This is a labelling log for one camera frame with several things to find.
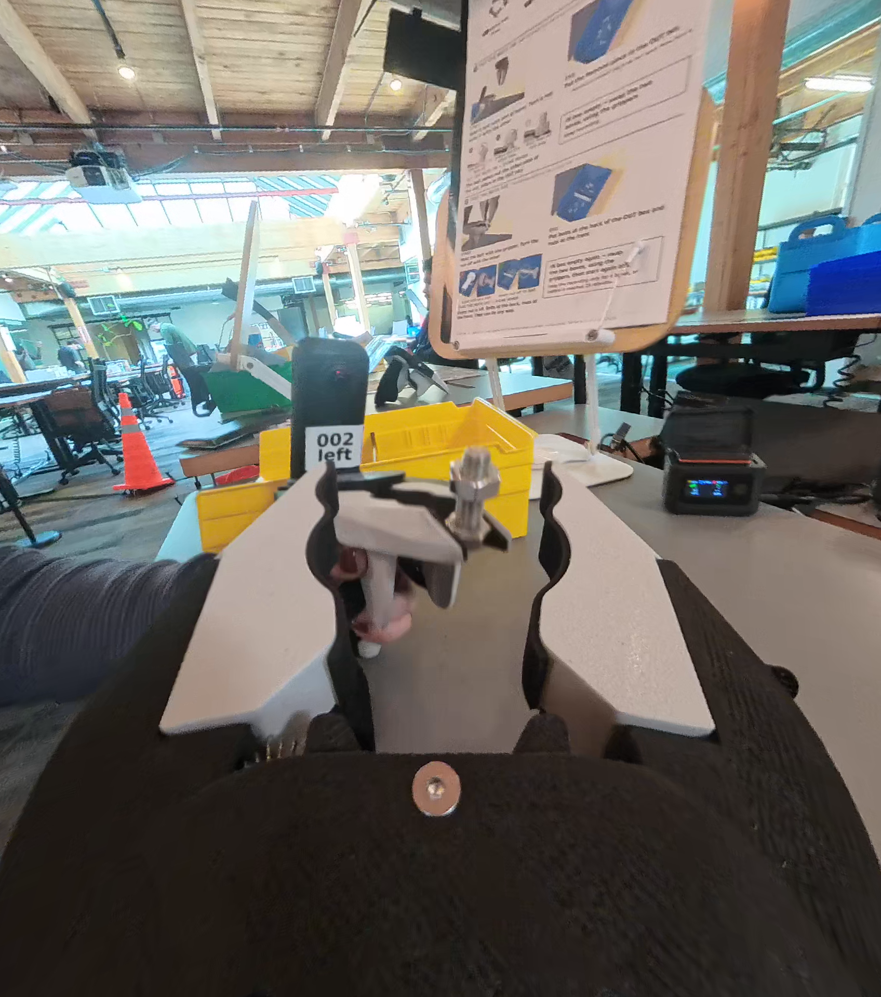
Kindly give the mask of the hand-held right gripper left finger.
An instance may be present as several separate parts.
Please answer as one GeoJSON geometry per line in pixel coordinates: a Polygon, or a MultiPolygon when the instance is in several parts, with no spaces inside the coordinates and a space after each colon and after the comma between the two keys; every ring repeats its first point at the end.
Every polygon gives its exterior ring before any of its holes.
{"type": "Polygon", "coordinates": [[[228,726],[257,740],[304,734],[337,708],[375,748],[369,683],[339,589],[337,473],[297,480],[219,556],[160,717],[168,736],[228,726]]]}

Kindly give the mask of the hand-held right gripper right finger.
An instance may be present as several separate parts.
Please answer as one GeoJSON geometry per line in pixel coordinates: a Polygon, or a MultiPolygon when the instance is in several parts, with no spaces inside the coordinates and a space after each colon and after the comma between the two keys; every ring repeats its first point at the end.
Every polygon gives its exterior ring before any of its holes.
{"type": "Polygon", "coordinates": [[[529,708],[558,717],[573,753],[620,728],[705,739],[716,724],[656,552],[560,464],[546,463],[522,662],[529,708]]]}

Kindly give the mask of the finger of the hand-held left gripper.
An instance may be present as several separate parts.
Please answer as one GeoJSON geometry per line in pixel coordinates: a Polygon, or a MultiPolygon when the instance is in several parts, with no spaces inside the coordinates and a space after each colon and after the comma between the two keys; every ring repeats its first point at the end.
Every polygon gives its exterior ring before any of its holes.
{"type": "Polygon", "coordinates": [[[463,551],[481,550],[484,548],[497,550],[500,553],[509,551],[512,536],[496,518],[486,509],[486,519],[490,530],[479,546],[465,545],[460,542],[447,528],[447,517],[450,516],[455,507],[455,499],[450,490],[445,490],[439,481],[411,480],[401,481],[393,485],[393,499],[404,505],[416,505],[425,508],[437,522],[447,530],[447,533],[459,543],[463,551]]]}
{"type": "Polygon", "coordinates": [[[386,497],[342,496],[335,533],[341,545],[363,550],[368,557],[362,578],[368,610],[391,609],[402,558],[422,565],[423,586],[435,606],[447,609],[455,603],[466,550],[425,506],[386,497]]]}

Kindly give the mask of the silver hex bolt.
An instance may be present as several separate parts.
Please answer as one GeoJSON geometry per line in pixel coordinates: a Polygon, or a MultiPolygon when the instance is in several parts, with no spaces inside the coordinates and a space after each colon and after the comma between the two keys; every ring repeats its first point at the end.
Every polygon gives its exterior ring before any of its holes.
{"type": "MultiPolygon", "coordinates": [[[[489,448],[484,446],[471,446],[466,448],[459,460],[453,462],[450,465],[450,468],[454,464],[461,464],[465,466],[465,468],[471,469],[483,469],[488,466],[494,466],[497,469],[495,461],[491,455],[491,451],[489,448]]],[[[490,530],[485,512],[485,504],[488,501],[483,505],[478,503],[465,503],[459,502],[453,494],[452,496],[455,499],[456,504],[450,516],[447,517],[448,530],[465,545],[482,545],[490,530]]]]}

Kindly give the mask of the yellow plastic bin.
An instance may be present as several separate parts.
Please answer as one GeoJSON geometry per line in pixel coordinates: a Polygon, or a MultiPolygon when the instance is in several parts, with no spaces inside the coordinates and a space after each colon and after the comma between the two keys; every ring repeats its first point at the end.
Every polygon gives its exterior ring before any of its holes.
{"type": "MultiPolygon", "coordinates": [[[[407,479],[447,480],[450,465],[469,447],[484,447],[499,475],[485,510],[517,540],[526,535],[536,435],[484,400],[400,409],[365,417],[359,470],[403,471],[407,479]]],[[[201,492],[196,500],[202,551],[219,554],[275,501],[289,481],[291,430],[260,434],[259,480],[201,492]]]]}

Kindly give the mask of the person's left forearm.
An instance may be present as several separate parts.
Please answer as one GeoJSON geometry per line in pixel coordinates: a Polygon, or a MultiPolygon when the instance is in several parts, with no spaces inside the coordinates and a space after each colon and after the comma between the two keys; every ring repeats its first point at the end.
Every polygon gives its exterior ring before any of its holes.
{"type": "Polygon", "coordinates": [[[218,560],[50,556],[0,544],[0,709],[95,691],[218,560]]]}

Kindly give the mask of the person's left hand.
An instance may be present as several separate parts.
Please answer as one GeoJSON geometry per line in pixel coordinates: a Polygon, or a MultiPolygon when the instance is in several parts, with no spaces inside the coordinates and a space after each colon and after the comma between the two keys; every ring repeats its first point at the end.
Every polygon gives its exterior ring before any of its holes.
{"type": "Polygon", "coordinates": [[[415,592],[412,581],[397,562],[394,572],[394,591],[384,622],[375,621],[367,609],[362,586],[369,570],[368,553],[356,547],[341,546],[331,580],[340,592],[349,620],[352,643],[384,646],[403,638],[410,630],[415,592]]]}

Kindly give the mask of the black and grey tool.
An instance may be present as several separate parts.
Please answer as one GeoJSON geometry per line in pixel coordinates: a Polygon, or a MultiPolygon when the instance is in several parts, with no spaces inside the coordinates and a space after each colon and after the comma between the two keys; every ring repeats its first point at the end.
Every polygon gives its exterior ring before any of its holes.
{"type": "Polygon", "coordinates": [[[375,391],[373,402],[377,409],[397,403],[402,392],[410,390],[416,400],[422,399],[426,391],[437,388],[443,396],[449,395],[449,387],[426,362],[412,355],[400,346],[392,346],[386,351],[385,370],[375,391]]]}

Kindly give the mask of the green box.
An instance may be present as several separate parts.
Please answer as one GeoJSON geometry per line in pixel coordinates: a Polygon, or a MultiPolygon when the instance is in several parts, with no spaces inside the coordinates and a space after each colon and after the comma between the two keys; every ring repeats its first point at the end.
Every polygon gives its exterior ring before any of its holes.
{"type": "Polygon", "coordinates": [[[247,371],[212,368],[203,374],[203,380],[211,401],[226,421],[292,408],[288,396],[247,371]]]}

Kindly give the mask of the black folder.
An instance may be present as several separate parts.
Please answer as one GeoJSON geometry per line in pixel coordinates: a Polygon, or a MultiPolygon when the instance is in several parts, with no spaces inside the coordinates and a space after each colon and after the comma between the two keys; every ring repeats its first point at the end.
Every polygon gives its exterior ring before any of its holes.
{"type": "Polygon", "coordinates": [[[264,427],[239,424],[222,427],[222,432],[206,437],[179,441],[179,446],[192,455],[215,454],[221,451],[256,446],[264,427]]]}

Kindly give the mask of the black power station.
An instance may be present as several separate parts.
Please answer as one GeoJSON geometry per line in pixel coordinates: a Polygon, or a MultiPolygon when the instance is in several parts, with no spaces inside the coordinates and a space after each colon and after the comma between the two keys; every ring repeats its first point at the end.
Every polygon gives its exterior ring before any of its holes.
{"type": "Polygon", "coordinates": [[[767,467],[754,450],[754,411],[675,405],[663,423],[663,505],[674,516],[753,516],[767,467]]]}

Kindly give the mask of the orange traffic cone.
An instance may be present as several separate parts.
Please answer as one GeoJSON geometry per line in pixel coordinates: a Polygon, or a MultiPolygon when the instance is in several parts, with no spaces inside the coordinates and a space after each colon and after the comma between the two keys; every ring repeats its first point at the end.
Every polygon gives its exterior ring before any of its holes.
{"type": "Polygon", "coordinates": [[[128,393],[120,392],[118,403],[121,411],[119,434],[123,447],[123,481],[115,484],[112,490],[137,495],[173,487],[175,481],[160,470],[151,453],[128,393]]]}

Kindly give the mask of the office chair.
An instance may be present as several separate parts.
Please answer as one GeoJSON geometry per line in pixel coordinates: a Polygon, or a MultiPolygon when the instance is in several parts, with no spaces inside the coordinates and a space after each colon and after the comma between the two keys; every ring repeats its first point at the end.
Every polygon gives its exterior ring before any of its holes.
{"type": "Polygon", "coordinates": [[[84,467],[105,467],[115,479],[123,473],[121,436],[110,414],[88,388],[60,388],[44,401],[52,434],[65,461],[65,476],[84,467]]]}

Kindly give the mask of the ceiling projector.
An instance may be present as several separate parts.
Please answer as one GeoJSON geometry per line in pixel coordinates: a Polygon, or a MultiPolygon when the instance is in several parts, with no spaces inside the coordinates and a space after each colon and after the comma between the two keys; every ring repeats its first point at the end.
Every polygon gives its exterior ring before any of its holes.
{"type": "Polygon", "coordinates": [[[72,151],[64,177],[90,205],[129,206],[143,201],[123,154],[101,146],[72,151]]]}

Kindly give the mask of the black hanging monitor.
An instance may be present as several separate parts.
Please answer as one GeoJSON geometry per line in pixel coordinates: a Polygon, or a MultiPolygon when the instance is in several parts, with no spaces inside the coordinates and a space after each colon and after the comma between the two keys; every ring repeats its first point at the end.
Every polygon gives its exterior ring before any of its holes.
{"type": "Polygon", "coordinates": [[[466,1],[389,1],[383,69],[447,90],[463,84],[466,1]]]}

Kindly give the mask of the light blue tote box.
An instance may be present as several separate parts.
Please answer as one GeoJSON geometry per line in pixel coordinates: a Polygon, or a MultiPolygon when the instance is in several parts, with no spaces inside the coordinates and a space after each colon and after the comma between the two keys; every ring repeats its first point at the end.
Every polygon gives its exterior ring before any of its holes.
{"type": "Polygon", "coordinates": [[[880,250],[881,213],[856,226],[837,213],[803,218],[779,246],[767,310],[773,314],[803,313],[814,267],[880,250]]]}

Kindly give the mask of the dark blue plastic bin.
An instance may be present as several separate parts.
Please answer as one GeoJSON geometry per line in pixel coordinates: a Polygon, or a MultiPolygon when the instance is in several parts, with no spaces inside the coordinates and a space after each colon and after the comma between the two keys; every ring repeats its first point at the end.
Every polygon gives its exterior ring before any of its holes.
{"type": "Polygon", "coordinates": [[[822,262],[811,268],[807,316],[881,313],[881,250],[822,262]]]}

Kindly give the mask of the wooden pillar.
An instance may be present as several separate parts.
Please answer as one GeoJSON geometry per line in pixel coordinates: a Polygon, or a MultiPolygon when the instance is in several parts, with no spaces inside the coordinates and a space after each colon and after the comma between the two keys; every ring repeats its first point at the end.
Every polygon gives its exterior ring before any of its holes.
{"type": "Polygon", "coordinates": [[[736,1],[703,310],[743,310],[778,107],[789,1],[736,1]]]}

